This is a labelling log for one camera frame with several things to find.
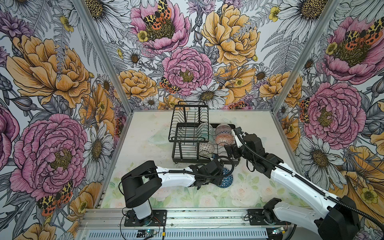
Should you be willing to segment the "blue triangle pattern bowl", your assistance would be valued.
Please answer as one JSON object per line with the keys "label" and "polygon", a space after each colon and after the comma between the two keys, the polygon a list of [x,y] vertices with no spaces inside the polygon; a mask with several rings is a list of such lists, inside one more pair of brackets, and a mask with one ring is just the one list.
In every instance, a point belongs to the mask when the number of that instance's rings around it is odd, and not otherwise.
{"label": "blue triangle pattern bowl", "polygon": [[[226,175],[230,172],[227,168],[223,168],[223,174]],[[230,187],[233,184],[234,178],[233,174],[230,174],[227,177],[222,178],[221,183],[218,185],[219,188],[225,189]]]}

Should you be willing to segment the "brown diamond pattern bowl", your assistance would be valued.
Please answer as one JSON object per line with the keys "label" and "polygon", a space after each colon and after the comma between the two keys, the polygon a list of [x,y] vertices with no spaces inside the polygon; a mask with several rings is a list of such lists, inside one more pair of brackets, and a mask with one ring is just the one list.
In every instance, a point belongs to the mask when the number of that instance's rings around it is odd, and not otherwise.
{"label": "brown diamond pattern bowl", "polygon": [[196,151],[200,156],[207,156],[215,151],[215,146],[211,142],[200,142],[196,145]]}

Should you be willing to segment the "orange red pattern bowl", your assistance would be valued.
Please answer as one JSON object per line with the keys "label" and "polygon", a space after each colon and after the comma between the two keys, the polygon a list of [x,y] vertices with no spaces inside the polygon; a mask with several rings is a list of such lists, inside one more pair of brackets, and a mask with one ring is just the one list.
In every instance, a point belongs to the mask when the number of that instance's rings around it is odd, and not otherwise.
{"label": "orange red pattern bowl", "polygon": [[230,131],[216,132],[215,142],[219,146],[231,145],[234,141],[234,137]]}

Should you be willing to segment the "pink striped bowl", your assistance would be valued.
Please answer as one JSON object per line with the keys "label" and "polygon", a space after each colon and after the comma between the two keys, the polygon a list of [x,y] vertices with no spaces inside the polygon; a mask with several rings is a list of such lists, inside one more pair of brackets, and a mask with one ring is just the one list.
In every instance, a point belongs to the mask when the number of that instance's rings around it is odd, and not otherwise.
{"label": "pink striped bowl", "polygon": [[219,131],[219,132],[231,132],[232,131],[232,127],[229,124],[219,124],[216,127],[216,131]]}

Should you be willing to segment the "green geometric pattern bowl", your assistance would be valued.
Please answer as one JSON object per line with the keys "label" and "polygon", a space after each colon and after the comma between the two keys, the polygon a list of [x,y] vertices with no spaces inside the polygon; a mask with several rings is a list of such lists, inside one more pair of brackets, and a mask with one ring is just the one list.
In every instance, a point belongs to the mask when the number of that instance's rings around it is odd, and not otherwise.
{"label": "green geometric pattern bowl", "polygon": [[214,128],[209,123],[201,123],[197,128],[198,141],[214,141]]}

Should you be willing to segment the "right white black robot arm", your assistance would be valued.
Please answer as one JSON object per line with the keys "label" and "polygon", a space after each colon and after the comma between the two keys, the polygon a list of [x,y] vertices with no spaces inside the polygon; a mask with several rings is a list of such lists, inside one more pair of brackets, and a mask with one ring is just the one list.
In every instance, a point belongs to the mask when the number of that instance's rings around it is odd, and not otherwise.
{"label": "right white black robot arm", "polygon": [[226,150],[242,157],[253,169],[283,185],[308,208],[290,205],[279,198],[269,200],[263,209],[264,222],[288,222],[318,234],[323,240],[352,240],[361,229],[355,203],[348,197],[339,198],[323,190],[297,173],[281,158],[267,153],[255,134],[242,134],[235,129],[235,143]]}

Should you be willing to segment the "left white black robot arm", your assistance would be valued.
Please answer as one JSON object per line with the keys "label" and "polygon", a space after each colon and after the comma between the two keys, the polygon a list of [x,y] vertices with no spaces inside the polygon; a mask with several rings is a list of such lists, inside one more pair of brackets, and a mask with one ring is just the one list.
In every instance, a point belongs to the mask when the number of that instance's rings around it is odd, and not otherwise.
{"label": "left white black robot arm", "polygon": [[147,225],[154,217],[150,198],[162,188],[193,187],[205,185],[228,187],[233,182],[233,171],[224,167],[218,159],[206,164],[190,165],[182,169],[167,169],[157,166],[154,161],[146,161],[125,174],[119,183],[119,191],[124,196],[130,219],[140,225]]}

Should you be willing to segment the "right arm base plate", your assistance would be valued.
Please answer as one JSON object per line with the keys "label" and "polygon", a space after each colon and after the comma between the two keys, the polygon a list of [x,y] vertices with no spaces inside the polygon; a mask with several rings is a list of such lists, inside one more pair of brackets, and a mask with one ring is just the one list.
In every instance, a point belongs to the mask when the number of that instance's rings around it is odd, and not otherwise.
{"label": "right arm base plate", "polygon": [[290,222],[278,220],[273,212],[264,209],[248,209],[244,219],[249,221],[251,226],[291,225]]}

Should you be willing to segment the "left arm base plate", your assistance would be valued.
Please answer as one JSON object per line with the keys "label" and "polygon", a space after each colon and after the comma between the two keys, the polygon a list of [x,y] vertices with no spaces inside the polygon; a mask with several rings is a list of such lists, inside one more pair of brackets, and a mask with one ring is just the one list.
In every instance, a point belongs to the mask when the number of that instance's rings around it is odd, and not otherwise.
{"label": "left arm base plate", "polygon": [[139,220],[133,210],[129,210],[125,214],[124,226],[125,227],[164,227],[167,221],[167,210],[153,210],[152,213]]}

